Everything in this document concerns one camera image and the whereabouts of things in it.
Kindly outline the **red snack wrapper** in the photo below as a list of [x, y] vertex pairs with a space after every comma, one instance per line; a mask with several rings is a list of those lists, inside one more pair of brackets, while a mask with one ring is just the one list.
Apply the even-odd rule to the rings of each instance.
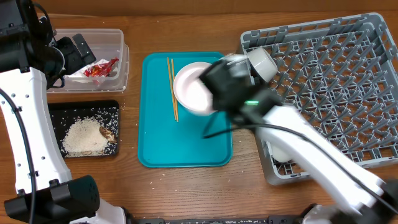
[[87, 68], [83, 74], [86, 77], [107, 77], [113, 71], [113, 67], [118, 61], [118, 58], [113, 58], [109, 62], [93, 65]]

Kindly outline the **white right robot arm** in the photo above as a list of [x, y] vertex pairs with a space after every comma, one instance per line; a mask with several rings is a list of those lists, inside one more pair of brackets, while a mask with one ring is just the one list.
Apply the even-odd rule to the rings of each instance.
[[296, 223], [390, 223], [397, 216], [397, 180], [383, 181], [348, 159], [293, 106], [265, 85], [252, 85], [246, 56], [229, 54], [200, 76], [212, 107], [236, 129], [249, 129], [292, 157], [335, 201], [313, 204]]

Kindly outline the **brown food scrap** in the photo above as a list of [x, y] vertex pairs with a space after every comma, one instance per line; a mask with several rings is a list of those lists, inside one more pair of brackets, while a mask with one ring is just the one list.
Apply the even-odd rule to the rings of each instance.
[[112, 133], [110, 130], [104, 128], [103, 126], [99, 127], [99, 132], [101, 135], [108, 140], [111, 144], [116, 144], [117, 139], [114, 133]]

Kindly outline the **large white plate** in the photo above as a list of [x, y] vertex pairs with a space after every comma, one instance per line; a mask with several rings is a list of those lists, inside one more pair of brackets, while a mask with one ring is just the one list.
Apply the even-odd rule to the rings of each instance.
[[207, 63], [207, 62], [193, 62], [193, 63], [190, 63], [190, 64], [184, 66], [182, 69], [180, 69], [180, 71], [177, 73], [177, 76], [175, 77], [174, 83], [180, 78], [188, 78], [188, 79], [198, 78], [200, 80], [200, 75], [210, 65], [211, 64]]

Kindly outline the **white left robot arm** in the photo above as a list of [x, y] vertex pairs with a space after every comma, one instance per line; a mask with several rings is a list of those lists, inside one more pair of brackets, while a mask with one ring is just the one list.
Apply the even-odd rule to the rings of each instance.
[[86, 175], [73, 179], [60, 153], [47, 104], [57, 80], [95, 61], [80, 35], [55, 39], [40, 4], [1, 2], [1, 110], [16, 167], [10, 218], [25, 223], [133, 223], [122, 207], [100, 197]]

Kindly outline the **pink bowl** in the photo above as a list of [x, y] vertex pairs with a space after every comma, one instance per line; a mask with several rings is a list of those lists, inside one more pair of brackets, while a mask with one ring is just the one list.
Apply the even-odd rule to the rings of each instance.
[[208, 116], [215, 112], [212, 108], [212, 94], [198, 78], [180, 78], [175, 83], [177, 101], [189, 112]]

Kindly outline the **white napkin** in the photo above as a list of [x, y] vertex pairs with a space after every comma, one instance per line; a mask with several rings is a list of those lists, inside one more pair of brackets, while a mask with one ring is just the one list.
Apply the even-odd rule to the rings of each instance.
[[83, 68], [79, 69], [77, 72], [71, 74], [71, 75], [67, 75], [66, 78], [73, 81], [73, 82], [78, 82], [78, 83], [90, 83], [93, 81], [93, 77], [88, 77], [84, 74], [84, 72], [93, 67], [94, 65], [99, 65], [102, 63], [108, 63], [107, 60], [105, 59], [101, 59], [100, 61], [96, 62], [96, 63], [91, 63], [89, 65], [84, 66]]

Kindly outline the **white plastic cup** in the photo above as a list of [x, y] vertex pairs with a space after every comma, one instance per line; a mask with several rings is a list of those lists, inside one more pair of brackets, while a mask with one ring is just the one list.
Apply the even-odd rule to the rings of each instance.
[[288, 162], [292, 160], [290, 147], [286, 143], [270, 143], [272, 156], [278, 162]]

